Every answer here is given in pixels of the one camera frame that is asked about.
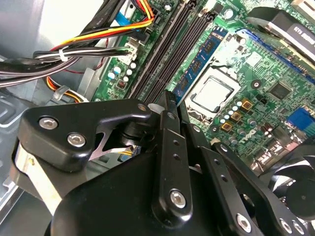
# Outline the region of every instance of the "screw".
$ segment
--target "screw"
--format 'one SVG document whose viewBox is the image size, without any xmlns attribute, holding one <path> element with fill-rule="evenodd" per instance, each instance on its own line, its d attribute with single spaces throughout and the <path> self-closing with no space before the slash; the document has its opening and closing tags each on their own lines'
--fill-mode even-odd
<svg viewBox="0 0 315 236">
<path fill-rule="evenodd" d="M 227 148 L 226 148 L 226 146 L 224 146 L 223 144 L 221 144 L 221 149 L 222 149 L 223 151 L 227 152 Z"/>
<path fill-rule="evenodd" d="M 69 134 L 67 140 L 68 143 L 77 148 L 80 148 L 85 144 L 85 138 L 78 133 Z"/>
<path fill-rule="evenodd" d="M 186 206 L 185 197 L 179 191 L 174 190 L 171 192 L 171 201 L 178 208 L 184 208 Z"/>
<path fill-rule="evenodd" d="M 198 126 L 196 126 L 196 125 L 193 126 L 193 129 L 194 129 L 195 131 L 197 131 L 198 133 L 200 132 L 200 128 L 199 128 Z"/>
<path fill-rule="evenodd" d="M 248 221 L 248 219 L 241 215 L 241 214 L 237 214 L 236 215 L 236 220 L 238 225 L 246 232 L 246 233 L 250 233 L 252 231 L 252 227 L 250 222 Z"/>
<path fill-rule="evenodd" d="M 33 159 L 33 158 L 29 158 L 29 163 L 30 163 L 32 166 L 35 165 L 34 159 Z"/>
<path fill-rule="evenodd" d="M 58 122 L 53 119 L 53 118 L 49 118 L 49 117 L 45 117 L 39 120 L 39 125 L 40 127 L 44 128 L 44 129 L 55 129 L 58 126 Z"/>
<path fill-rule="evenodd" d="M 138 104 L 138 108 L 144 112 L 147 110 L 146 107 L 142 104 Z"/>
<path fill-rule="evenodd" d="M 170 117 L 171 119 L 175 119 L 175 116 L 172 113 L 167 113 L 168 117 Z"/>
<path fill-rule="evenodd" d="M 295 227 L 295 229 L 301 234 L 301 235 L 304 235 L 304 230 L 302 229 L 302 227 L 296 223 L 295 220 L 292 220 L 293 222 L 293 226 Z"/>
<path fill-rule="evenodd" d="M 287 231 L 289 234 L 292 233 L 291 227 L 281 218 L 280 218 L 280 223 L 281 223 L 282 227 L 285 229 L 285 231 Z"/>
</svg>

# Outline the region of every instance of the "black ram slot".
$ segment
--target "black ram slot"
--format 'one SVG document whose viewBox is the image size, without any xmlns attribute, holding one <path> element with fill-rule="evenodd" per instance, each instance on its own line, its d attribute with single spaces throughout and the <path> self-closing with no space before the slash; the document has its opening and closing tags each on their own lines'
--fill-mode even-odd
<svg viewBox="0 0 315 236">
<path fill-rule="evenodd" d="M 144 102 L 153 103 L 158 99 L 159 95 L 163 92 L 163 90 L 165 90 L 166 86 L 172 80 L 172 77 L 188 56 L 189 52 L 193 49 L 204 30 L 221 10 L 222 6 L 220 5 L 219 11 L 206 13 L 203 17 L 196 16 L 188 31 L 185 33 L 185 36 L 181 39 L 181 42 L 177 46 L 175 52 L 167 60 L 163 69 L 158 74 L 155 83 L 150 87 L 146 97 L 143 99 Z"/>
<path fill-rule="evenodd" d="M 147 57 L 143 66 L 144 70 L 140 74 L 139 79 L 128 98 L 137 98 L 142 93 L 143 89 L 147 85 L 147 82 L 159 66 L 164 55 L 168 52 L 169 47 L 172 45 L 194 7 L 195 1 L 191 0 L 187 5 L 180 4 L 174 11 L 171 16 L 171 20 L 161 34 L 153 53 Z"/>
</svg>

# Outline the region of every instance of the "cable tie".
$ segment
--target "cable tie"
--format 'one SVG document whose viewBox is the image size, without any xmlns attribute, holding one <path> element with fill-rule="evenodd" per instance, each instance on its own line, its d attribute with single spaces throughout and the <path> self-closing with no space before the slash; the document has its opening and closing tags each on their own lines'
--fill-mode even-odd
<svg viewBox="0 0 315 236">
<path fill-rule="evenodd" d="M 68 57 L 66 57 L 63 53 L 63 50 L 69 46 L 65 46 L 64 48 L 59 49 L 59 56 L 62 61 L 68 61 Z"/>
<path fill-rule="evenodd" d="M 69 87 L 63 85 L 61 86 L 59 89 L 57 89 L 55 92 L 54 92 L 54 95 L 53 95 L 53 98 L 57 101 L 60 101 L 60 99 L 62 98 L 62 96 L 68 92 L 70 90 Z"/>
</svg>

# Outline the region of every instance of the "black plastic bracket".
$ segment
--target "black plastic bracket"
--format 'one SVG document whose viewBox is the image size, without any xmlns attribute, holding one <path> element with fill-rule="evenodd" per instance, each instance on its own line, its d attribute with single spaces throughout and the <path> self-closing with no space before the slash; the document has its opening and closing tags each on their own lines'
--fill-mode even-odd
<svg viewBox="0 0 315 236">
<path fill-rule="evenodd" d="M 219 153 L 235 176 L 234 183 L 241 194 L 246 194 L 255 205 L 259 228 L 265 235 L 300 236 L 297 229 L 309 235 L 304 225 L 286 208 L 267 186 L 225 144 L 215 143 L 212 150 Z"/>
<path fill-rule="evenodd" d="M 167 110 L 160 114 L 157 170 L 152 210 L 168 228 L 178 228 L 192 216 L 192 195 L 186 140 L 180 135 L 175 99 L 165 93 Z"/>
<path fill-rule="evenodd" d="M 54 167 L 79 171 L 95 149 L 96 133 L 108 135 L 119 124 L 145 122 L 150 116 L 150 109 L 137 99 L 38 107 L 22 116 L 18 139 L 28 153 Z M 45 129 L 39 124 L 42 118 L 52 118 L 58 126 Z M 76 147 L 67 141 L 73 133 L 83 136 L 83 146 Z"/>
<path fill-rule="evenodd" d="M 262 236 L 248 215 L 221 155 L 210 150 L 210 145 L 198 126 L 186 124 L 183 131 L 190 144 L 188 153 L 193 158 L 191 164 L 199 164 L 201 167 L 205 189 L 214 206 L 222 235 Z"/>
</svg>

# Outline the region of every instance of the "blue pcie slot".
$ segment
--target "blue pcie slot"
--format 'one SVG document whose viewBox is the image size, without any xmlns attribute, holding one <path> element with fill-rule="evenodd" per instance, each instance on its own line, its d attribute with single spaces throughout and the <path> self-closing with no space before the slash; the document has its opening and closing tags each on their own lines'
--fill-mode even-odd
<svg viewBox="0 0 315 236">
<path fill-rule="evenodd" d="M 294 71 L 296 71 L 297 73 L 303 75 L 309 82 L 311 82 L 312 84 L 315 84 L 315 79 L 313 79 L 312 76 L 310 76 L 309 74 L 305 73 L 304 71 L 302 71 L 300 68 L 298 68 L 296 65 L 294 65 L 293 63 L 291 63 L 288 59 L 286 59 L 284 56 L 282 56 L 281 54 L 277 53 L 277 50 L 266 44 L 264 41 L 262 41 L 257 35 L 255 35 L 254 33 L 252 33 L 250 30 L 248 29 L 240 29 L 238 31 L 236 31 L 237 34 L 245 34 L 247 35 L 251 40 L 257 42 L 258 44 L 260 44 L 261 46 L 263 46 L 268 52 L 272 53 L 273 55 L 275 55 L 280 61 L 282 61 L 284 64 L 286 64 L 287 66 L 289 66 L 290 68 L 292 68 Z"/>
<path fill-rule="evenodd" d="M 195 56 L 173 90 L 173 93 L 176 96 L 177 104 L 179 104 L 185 97 L 226 35 L 227 30 L 221 27 L 215 27 L 210 33 L 208 39 L 201 45 L 198 54 Z"/>
</svg>

